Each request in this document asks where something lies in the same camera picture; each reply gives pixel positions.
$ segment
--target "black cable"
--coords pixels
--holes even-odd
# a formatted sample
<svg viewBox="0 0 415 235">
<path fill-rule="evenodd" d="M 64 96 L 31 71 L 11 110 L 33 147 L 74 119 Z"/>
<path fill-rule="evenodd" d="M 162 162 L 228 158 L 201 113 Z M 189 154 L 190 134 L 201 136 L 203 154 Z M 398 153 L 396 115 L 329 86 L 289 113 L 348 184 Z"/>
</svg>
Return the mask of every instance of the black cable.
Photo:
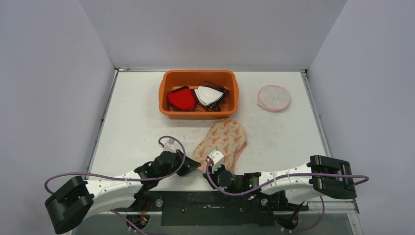
<svg viewBox="0 0 415 235">
<path fill-rule="evenodd" d="M 268 209 L 268 213 L 270 214 L 271 218 L 276 221 L 274 217 L 274 213 L 271 212 L 270 203 L 267 203 L 267 209 Z"/>
<path fill-rule="evenodd" d="M 205 108 L 205 106 L 203 105 L 203 104 L 201 104 L 201 102 L 199 101 L 199 100 L 196 100 L 196 103 L 199 105 L 199 106 L 201 106 L 204 110 L 205 110 L 205 112 L 207 112 L 208 110 Z"/>
<path fill-rule="evenodd" d="M 301 204 L 299 204 L 299 205 L 297 206 L 296 211 L 295 211 L 295 212 L 291 215 L 291 217 L 290 217 L 287 221 L 292 221 L 292 220 L 296 217 L 296 214 L 300 211 L 300 209 L 301 209 L 301 207 L 303 206 L 304 202 L 302 202 Z"/>
<path fill-rule="evenodd" d="M 211 106 L 209 106 L 208 108 L 207 108 L 207 111 L 208 112 L 211 112 L 209 109 L 212 109 L 213 111 L 212 112 L 220 112 L 220 107 L 219 107 L 219 102 L 220 101 L 218 101 L 218 102 L 216 102 L 216 103 L 214 103 L 213 105 L 211 105 Z"/>
<path fill-rule="evenodd" d="M 249 199 L 250 197 L 246 197 L 243 201 L 242 201 L 242 210 L 245 212 L 245 213 L 249 213 L 249 212 L 251 212 L 251 210 L 252 210 L 252 200 L 248 200 L 249 201 L 249 204 L 250 204 L 250 209 L 249 209 L 249 211 L 247 211 L 246 209 L 245 209 L 245 203 L 247 202 L 247 199 Z"/>
<path fill-rule="evenodd" d="M 200 84 L 202 84 L 202 83 L 204 83 L 204 82 L 207 82 L 207 83 L 212 84 L 213 86 L 216 86 L 216 84 L 214 84 L 213 82 L 209 82 L 209 81 L 202 81 L 202 82 L 200 82 L 200 83 L 199 83 L 198 87 L 200 86 Z"/>
</svg>

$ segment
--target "orange plastic bin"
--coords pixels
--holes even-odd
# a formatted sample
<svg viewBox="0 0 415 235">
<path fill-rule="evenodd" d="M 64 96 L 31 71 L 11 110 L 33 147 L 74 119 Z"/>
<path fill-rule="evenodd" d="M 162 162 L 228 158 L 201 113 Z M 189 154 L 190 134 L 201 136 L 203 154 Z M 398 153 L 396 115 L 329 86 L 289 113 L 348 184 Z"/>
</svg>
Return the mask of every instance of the orange plastic bin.
<svg viewBox="0 0 415 235">
<path fill-rule="evenodd" d="M 167 96 L 171 91 L 183 86 L 197 89 L 202 82 L 222 85 L 229 93 L 220 102 L 219 112 L 170 111 Z M 229 118 L 238 109 L 239 88 L 235 74 L 229 70 L 170 70 L 164 74 L 159 89 L 160 112 L 171 119 L 221 119 Z"/>
</svg>

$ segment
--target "white face mask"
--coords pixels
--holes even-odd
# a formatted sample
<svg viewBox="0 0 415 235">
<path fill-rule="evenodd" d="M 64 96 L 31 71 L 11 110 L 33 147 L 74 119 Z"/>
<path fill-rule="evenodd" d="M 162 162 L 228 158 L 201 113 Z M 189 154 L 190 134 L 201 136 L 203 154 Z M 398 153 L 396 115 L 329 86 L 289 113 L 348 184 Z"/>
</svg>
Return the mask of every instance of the white face mask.
<svg viewBox="0 0 415 235">
<path fill-rule="evenodd" d="M 223 92 L 217 91 L 210 87 L 199 86 L 199 88 L 194 91 L 199 102 L 207 107 L 221 100 L 224 95 Z"/>
</svg>

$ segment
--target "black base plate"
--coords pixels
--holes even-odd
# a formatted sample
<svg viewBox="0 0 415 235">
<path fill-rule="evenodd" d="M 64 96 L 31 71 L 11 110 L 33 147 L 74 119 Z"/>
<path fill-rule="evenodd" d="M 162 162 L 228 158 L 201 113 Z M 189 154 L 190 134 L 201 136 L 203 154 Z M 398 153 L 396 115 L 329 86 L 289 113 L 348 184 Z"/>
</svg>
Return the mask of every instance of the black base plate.
<svg viewBox="0 0 415 235">
<path fill-rule="evenodd" d="M 176 192 L 150 191 L 147 200 L 150 202 L 148 212 L 162 212 L 161 225 L 242 225 L 258 224 L 259 226 L 275 226 L 273 211 L 291 211 L 296 205 L 276 203 L 267 195 L 257 195 L 250 200 L 250 196 L 233 197 L 217 191 L 212 192 Z M 270 204 L 261 205 L 262 198 L 269 198 Z M 156 206 L 156 200 L 161 199 L 161 207 Z M 141 208 L 118 209 L 120 212 L 138 212 Z"/>
</svg>

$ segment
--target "black bracket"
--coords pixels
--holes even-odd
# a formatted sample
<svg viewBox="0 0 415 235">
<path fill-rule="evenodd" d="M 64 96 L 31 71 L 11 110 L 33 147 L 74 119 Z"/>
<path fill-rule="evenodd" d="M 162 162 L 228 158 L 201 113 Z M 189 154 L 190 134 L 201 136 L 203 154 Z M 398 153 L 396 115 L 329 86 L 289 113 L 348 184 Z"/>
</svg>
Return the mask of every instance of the black bracket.
<svg viewBox="0 0 415 235">
<path fill-rule="evenodd" d="M 307 166 L 311 168 L 312 173 L 352 174 L 349 162 L 320 155 L 311 156 Z M 313 185 L 315 191 L 331 198 L 354 199 L 357 197 L 352 178 L 313 176 L 309 183 Z"/>
<path fill-rule="evenodd" d="M 134 172 L 142 179 L 166 176 L 173 173 L 180 166 L 183 157 L 185 158 L 184 164 L 179 171 L 177 171 L 177 175 L 181 177 L 185 176 L 189 172 L 200 167 L 201 164 L 199 162 L 184 156 L 180 150 L 176 150 L 175 153 L 163 151 L 153 162 L 147 162 L 144 165 L 137 167 Z M 131 205 L 132 208 L 137 210 L 144 207 L 144 203 L 148 198 L 148 191 L 155 188 L 159 184 L 159 180 L 142 181 L 142 184 L 143 187 L 134 195 L 136 201 Z"/>
<path fill-rule="evenodd" d="M 260 172 L 255 173 L 245 173 L 243 175 L 235 175 L 225 169 L 224 165 L 220 165 L 214 173 L 212 173 L 212 166 L 209 167 L 210 177 L 212 181 L 219 187 L 225 188 L 226 192 L 230 193 L 239 193 L 248 191 L 252 188 L 255 188 L 259 185 L 259 177 L 261 176 Z M 209 182 L 210 186 L 213 185 L 208 180 L 206 173 L 203 173 L 203 177 Z"/>
<path fill-rule="evenodd" d="M 56 234 L 74 229 L 85 218 L 94 198 L 87 183 L 81 176 L 73 177 L 45 201 Z"/>
</svg>

